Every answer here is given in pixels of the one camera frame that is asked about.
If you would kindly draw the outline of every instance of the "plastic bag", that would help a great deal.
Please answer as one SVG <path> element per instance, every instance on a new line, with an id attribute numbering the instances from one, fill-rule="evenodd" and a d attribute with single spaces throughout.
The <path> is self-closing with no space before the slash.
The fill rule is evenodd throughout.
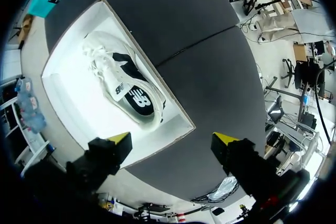
<path id="1" fill-rule="evenodd" d="M 221 198 L 221 196 L 230 193 L 235 188 L 236 184 L 237 179 L 234 176 L 226 177 L 223 179 L 223 182 L 220 184 L 218 189 L 207 196 L 211 200 L 217 200 Z"/>

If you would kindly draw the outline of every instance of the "office chair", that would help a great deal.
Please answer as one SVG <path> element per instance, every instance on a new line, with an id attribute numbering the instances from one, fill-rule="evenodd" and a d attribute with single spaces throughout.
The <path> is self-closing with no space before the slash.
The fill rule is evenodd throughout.
<path id="1" fill-rule="evenodd" d="M 282 61 L 285 62 L 288 67 L 287 75 L 281 77 L 281 79 L 288 78 L 288 84 L 285 85 L 286 89 L 289 87 L 292 76 L 294 76 L 296 89 L 301 88 L 303 83 L 308 83 L 311 88 L 314 87 L 317 73 L 320 71 L 320 67 L 317 63 L 314 63 L 312 59 L 310 61 L 297 61 L 294 68 L 290 59 L 283 59 Z M 324 95 L 325 86 L 324 71 L 319 75 L 317 85 L 320 88 L 319 96 L 322 97 Z"/>
<path id="2" fill-rule="evenodd" d="M 285 88 L 287 89 L 290 85 L 290 81 L 292 80 L 292 76 L 295 75 L 295 70 L 294 70 L 294 66 L 292 64 L 292 62 L 290 61 L 290 59 L 282 59 L 283 62 L 286 63 L 287 68 L 288 68 L 288 72 L 285 76 L 281 76 L 281 79 L 285 79 L 288 78 L 288 84 L 285 85 Z"/>

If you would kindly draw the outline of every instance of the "plastic bottle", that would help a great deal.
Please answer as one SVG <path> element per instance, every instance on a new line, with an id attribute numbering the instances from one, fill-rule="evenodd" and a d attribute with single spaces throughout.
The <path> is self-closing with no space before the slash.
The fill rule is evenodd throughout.
<path id="1" fill-rule="evenodd" d="M 306 107 L 309 104 L 309 97 L 310 97 L 310 88 L 307 89 L 306 93 L 303 96 L 303 106 Z"/>

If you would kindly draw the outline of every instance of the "shoe box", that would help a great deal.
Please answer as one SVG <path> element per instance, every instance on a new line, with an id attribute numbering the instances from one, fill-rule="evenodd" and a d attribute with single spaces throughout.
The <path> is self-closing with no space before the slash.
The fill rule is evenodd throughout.
<path id="1" fill-rule="evenodd" d="M 139 71 L 165 96 L 163 120 L 155 131 L 139 128 L 103 96 L 82 52 L 83 39 L 95 30 L 111 33 L 132 47 Z M 133 150 L 122 163 L 122 168 L 156 154 L 195 129 L 194 123 L 133 38 L 132 31 L 126 28 L 106 0 L 92 3 L 64 32 L 50 53 L 42 81 L 59 119 L 84 150 L 95 137 L 108 138 L 131 132 Z"/>

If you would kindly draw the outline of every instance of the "sneaker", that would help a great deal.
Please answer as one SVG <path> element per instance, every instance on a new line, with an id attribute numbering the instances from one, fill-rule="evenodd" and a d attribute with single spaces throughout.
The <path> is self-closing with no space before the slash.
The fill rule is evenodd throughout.
<path id="1" fill-rule="evenodd" d="M 143 130 L 155 131 L 163 120 L 165 97 L 138 70 L 134 50 L 109 33 L 93 31 L 85 37 L 83 51 L 108 101 Z"/>

